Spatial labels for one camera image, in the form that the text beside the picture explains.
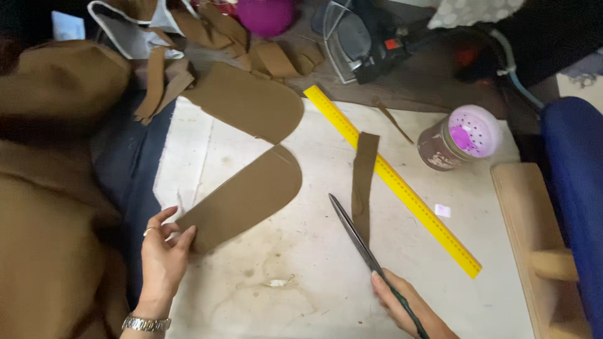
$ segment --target wristwatch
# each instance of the wristwatch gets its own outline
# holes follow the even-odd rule
[[[130,313],[124,320],[124,324],[121,326],[121,329],[135,329],[137,331],[145,331],[145,332],[165,332],[169,329],[169,326],[172,324],[172,320],[167,318],[165,320],[151,320],[151,319],[142,319],[133,317],[132,313]]]

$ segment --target woman's right hand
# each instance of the woman's right hand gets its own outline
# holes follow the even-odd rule
[[[393,287],[407,299],[408,305],[421,321],[423,328],[425,328],[430,338],[458,339],[456,334],[431,310],[429,305],[418,295],[417,290],[408,281],[398,277],[387,268],[384,268],[383,272]],[[398,328],[418,338],[416,325],[404,310],[402,304],[400,304],[391,292],[390,287],[375,271],[371,275],[371,282],[373,283],[373,292],[379,298],[379,303],[387,310],[387,313],[389,313]]]

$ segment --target pink ball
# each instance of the pink ball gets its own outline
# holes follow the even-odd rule
[[[294,0],[239,0],[237,15],[252,33],[274,37],[289,28],[294,7]]]

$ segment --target ring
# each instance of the ring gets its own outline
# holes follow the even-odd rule
[[[159,229],[156,227],[149,227],[149,228],[145,229],[145,232],[142,234],[142,236],[147,236],[147,233],[149,232],[149,230],[159,230]]]

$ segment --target blue fabric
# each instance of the blue fabric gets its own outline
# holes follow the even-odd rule
[[[595,339],[603,339],[603,115],[580,98],[547,105],[542,135]]]
[[[161,210],[153,184],[175,107],[174,100],[144,126],[133,120],[144,97],[145,91],[126,92],[90,143],[96,180],[122,214],[117,246],[128,267],[132,308],[142,289],[142,234]]]

